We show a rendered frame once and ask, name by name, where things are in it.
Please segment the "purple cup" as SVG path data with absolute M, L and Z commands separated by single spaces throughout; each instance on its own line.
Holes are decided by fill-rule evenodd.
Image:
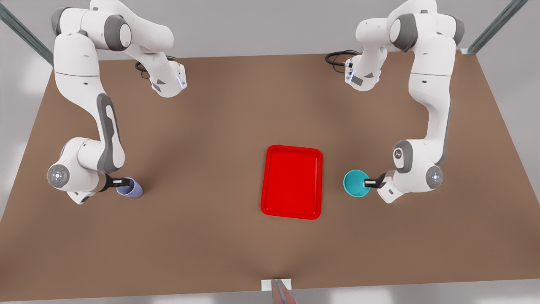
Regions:
M 123 179 L 129 179 L 130 184 L 116 188 L 118 194 L 125 196 L 126 198 L 140 198 L 143 195 L 143 189 L 137 181 L 132 178 Z

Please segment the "teal bowl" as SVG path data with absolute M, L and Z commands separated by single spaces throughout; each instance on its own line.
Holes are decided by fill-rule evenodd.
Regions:
M 362 198 L 370 192 L 370 187 L 366 187 L 364 182 L 369 179 L 369 176 L 359 170 L 352 170 L 346 173 L 343 179 L 343 186 L 347 194 L 355 197 Z

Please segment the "red tray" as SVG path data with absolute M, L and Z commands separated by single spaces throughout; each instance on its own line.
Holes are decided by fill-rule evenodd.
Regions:
M 315 220 L 321 214 L 323 154 L 318 149 L 268 147 L 261 210 L 266 215 Z

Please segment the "silver frame post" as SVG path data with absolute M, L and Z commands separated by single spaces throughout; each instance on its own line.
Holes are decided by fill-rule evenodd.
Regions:
M 45 46 L 35 35 L 21 23 L 19 19 L 8 8 L 0 3 L 0 20 L 2 20 L 14 33 L 16 33 L 23 41 L 25 41 L 39 56 L 41 56 L 52 67 L 53 53 Z
M 529 0 L 511 0 L 498 16 L 461 54 L 477 54 Z
M 297 304 L 291 294 L 291 279 L 267 279 L 261 285 L 262 291 L 271 291 L 272 304 Z

